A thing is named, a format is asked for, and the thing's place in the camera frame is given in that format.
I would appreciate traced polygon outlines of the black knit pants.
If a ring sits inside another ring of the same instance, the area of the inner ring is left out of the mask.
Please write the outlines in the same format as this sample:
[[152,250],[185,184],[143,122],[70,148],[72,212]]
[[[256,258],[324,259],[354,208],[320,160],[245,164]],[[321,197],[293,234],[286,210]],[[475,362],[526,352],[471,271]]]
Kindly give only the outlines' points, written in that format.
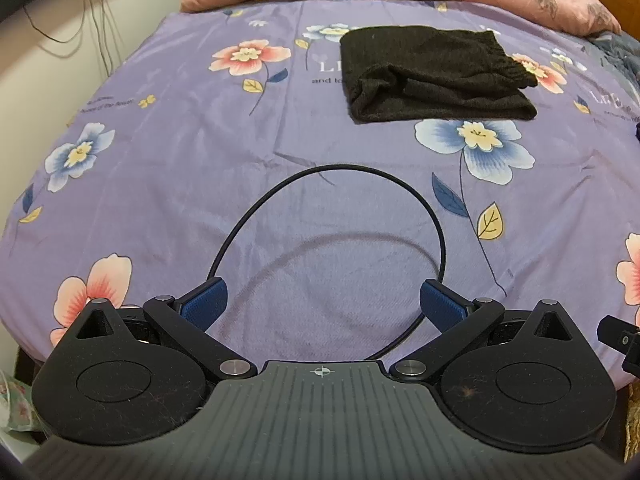
[[341,39],[349,113],[357,122],[536,117],[523,90],[536,77],[493,32],[375,26]]

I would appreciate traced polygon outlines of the purple floral bed sheet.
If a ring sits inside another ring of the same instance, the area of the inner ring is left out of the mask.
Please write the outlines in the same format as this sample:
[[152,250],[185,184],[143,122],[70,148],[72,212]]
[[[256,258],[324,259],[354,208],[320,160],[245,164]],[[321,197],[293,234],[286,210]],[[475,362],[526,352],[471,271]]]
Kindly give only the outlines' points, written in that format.
[[[493,32],[539,81],[529,122],[358,124],[340,42],[368,26]],[[105,295],[216,271],[210,336],[256,363],[393,363],[437,336],[421,284],[559,301],[617,387],[601,318],[639,307],[639,107],[586,40],[490,6],[308,0],[174,14],[51,145],[1,237],[1,318],[37,360]]]

